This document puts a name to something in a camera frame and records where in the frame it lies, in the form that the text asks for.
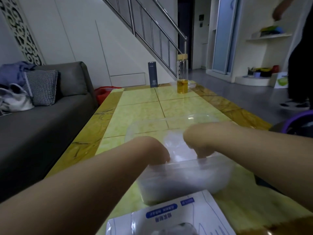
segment yellow tiled table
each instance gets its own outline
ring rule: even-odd
[[[197,85],[177,94],[170,84],[113,90],[47,176],[121,145],[128,126],[138,120],[207,113],[221,121],[268,130],[271,126],[229,100]],[[313,214],[275,191],[257,186],[251,172],[237,165],[229,185],[214,195],[237,234],[311,234]],[[146,207],[134,183],[109,218]],[[105,223],[98,234],[105,234]]]

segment purple rim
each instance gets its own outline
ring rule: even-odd
[[[288,119],[284,123],[284,126],[281,129],[281,132],[282,133],[287,133],[287,130],[288,130],[289,126],[292,124],[292,122],[294,122],[294,121],[298,120],[299,118],[301,118],[303,116],[306,116],[306,115],[313,115],[313,110],[308,110],[308,111],[301,112],[301,113],[293,116],[292,118]]]

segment dark door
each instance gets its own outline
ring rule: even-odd
[[[194,0],[178,0],[178,27],[187,36],[188,68],[192,66]],[[184,39],[178,34],[178,47],[184,52]]]

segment blue clothing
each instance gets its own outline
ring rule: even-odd
[[[24,86],[24,71],[32,70],[36,65],[25,61],[3,64],[0,67],[0,84],[9,86],[11,83]]]

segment sofa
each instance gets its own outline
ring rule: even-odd
[[[54,105],[0,117],[0,202],[42,180],[98,107],[83,62],[44,65],[58,70]]]

